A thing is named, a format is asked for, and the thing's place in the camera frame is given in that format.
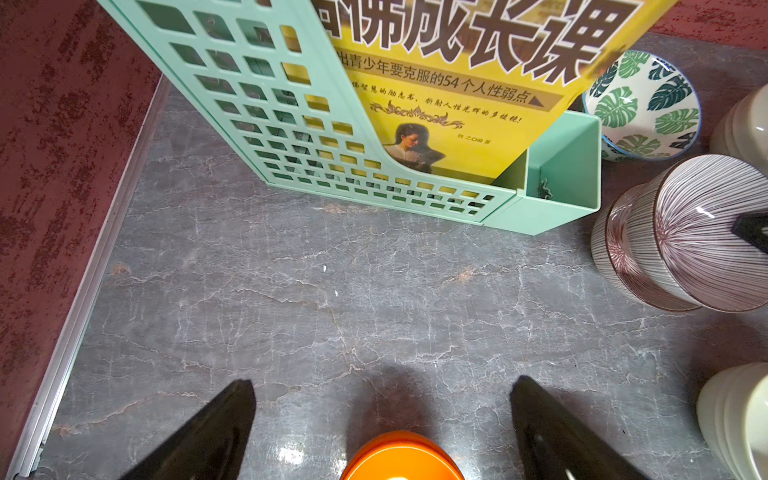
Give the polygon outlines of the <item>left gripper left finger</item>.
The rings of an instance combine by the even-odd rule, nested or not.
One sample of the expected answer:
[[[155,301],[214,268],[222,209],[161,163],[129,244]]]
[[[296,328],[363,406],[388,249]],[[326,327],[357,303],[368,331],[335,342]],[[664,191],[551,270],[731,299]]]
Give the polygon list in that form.
[[[231,382],[124,479],[236,479],[256,413],[253,384]]]

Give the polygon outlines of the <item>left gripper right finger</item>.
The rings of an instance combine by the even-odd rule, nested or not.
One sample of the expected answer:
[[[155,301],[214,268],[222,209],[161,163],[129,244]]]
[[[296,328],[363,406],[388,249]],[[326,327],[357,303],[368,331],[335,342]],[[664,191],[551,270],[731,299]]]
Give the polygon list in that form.
[[[510,403],[526,479],[647,477],[533,378],[514,382]]]

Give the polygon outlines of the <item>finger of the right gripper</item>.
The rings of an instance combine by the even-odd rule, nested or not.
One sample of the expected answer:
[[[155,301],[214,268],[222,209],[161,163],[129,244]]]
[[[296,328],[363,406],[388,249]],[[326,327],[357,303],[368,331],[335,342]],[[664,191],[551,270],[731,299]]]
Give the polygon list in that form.
[[[766,212],[748,212],[740,214],[731,227],[731,232],[749,243],[760,252],[768,253],[767,239],[768,215]]]

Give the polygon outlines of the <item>purple striped bowl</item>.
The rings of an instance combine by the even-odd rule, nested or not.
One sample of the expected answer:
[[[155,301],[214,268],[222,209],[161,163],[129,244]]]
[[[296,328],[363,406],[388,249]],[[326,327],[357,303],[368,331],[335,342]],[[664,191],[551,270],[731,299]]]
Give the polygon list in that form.
[[[743,213],[767,213],[767,177],[735,157],[681,161],[601,212],[591,251],[624,295],[669,312],[725,313],[767,303],[767,254],[731,232]]]

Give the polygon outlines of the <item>cream bowl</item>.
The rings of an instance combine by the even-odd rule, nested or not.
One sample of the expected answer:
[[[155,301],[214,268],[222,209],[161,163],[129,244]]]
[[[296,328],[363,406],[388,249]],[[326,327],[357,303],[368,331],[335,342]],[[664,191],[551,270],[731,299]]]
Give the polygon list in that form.
[[[709,152],[743,160],[767,175],[767,86],[751,92],[718,122]]]
[[[737,479],[767,477],[767,364],[723,370],[699,392],[702,436]]]

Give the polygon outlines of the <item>orange bowl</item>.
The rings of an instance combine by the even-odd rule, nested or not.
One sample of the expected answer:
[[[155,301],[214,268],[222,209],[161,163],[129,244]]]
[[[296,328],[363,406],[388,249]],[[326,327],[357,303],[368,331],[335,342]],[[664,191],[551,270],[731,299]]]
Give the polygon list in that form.
[[[378,435],[348,461],[342,480],[464,480],[454,460],[428,438],[407,431]]]

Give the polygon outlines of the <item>small green leaf bowl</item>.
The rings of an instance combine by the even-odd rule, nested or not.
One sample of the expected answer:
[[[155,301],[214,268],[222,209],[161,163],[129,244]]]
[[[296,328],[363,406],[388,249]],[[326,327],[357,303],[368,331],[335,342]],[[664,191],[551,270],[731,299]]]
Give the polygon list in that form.
[[[601,123],[604,161],[662,161],[686,152],[702,125],[699,98],[681,70],[649,52],[628,50],[582,94]]]

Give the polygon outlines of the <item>cream bowl front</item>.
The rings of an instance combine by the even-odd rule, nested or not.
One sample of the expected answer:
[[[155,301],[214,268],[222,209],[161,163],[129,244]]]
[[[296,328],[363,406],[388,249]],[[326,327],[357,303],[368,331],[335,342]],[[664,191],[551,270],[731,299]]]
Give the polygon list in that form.
[[[767,477],[767,364],[723,370],[699,392],[702,436],[737,479]]]

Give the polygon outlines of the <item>yellow book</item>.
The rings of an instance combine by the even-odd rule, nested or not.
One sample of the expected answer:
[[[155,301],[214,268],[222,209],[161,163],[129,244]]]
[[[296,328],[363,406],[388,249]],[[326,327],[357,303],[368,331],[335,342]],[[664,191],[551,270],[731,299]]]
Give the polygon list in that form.
[[[400,164],[491,183],[669,9],[668,1],[317,1]]]

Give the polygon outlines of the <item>mint green file organizer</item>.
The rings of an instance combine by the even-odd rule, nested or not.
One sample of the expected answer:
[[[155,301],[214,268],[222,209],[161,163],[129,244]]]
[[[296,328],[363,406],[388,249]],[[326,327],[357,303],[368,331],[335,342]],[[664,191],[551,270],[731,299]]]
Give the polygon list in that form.
[[[265,183],[536,235],[601,204],[599,122],[563,114],[493,184],[381,145],[308,1],[107,1],[105,10]]]

